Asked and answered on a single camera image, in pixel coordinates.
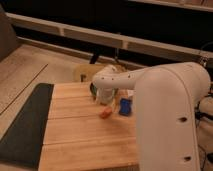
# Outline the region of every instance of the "black cable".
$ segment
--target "black cable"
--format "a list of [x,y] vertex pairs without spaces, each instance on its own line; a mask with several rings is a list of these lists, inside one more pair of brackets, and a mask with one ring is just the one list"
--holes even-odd
[[201,3],[200,3],[200,5],[203,5],[203,4],[204,4],[204,2],[205,2],[205,0],[202,0],[202,1],[201,1]]
[[208,47],[209,45],[213,45],[213,41],[208,42],[208,43],[204,44],[203,46],[201,46],[200,51],[199,51],[199,56],[200,56],[201,52],[202,52],[206,47]]
[[204,153],[204,161],[203,161],[203,164],[202,164],[202,167],[201,167],[201,171],[204,171],[204,168],[205,168],[205,164],[206,164],[206,150],[201,146],[201,145],[198,145],[198,147],[203,151]]

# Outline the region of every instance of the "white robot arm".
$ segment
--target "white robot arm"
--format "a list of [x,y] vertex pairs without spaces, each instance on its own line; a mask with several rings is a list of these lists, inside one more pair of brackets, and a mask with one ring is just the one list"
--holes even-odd
[[202,66],[179,63],[120,74],[108,66],[93,77],[93,84],[100,100],[113,88],[134,90],[142,171],[200,171],[194,107],[210,88]]

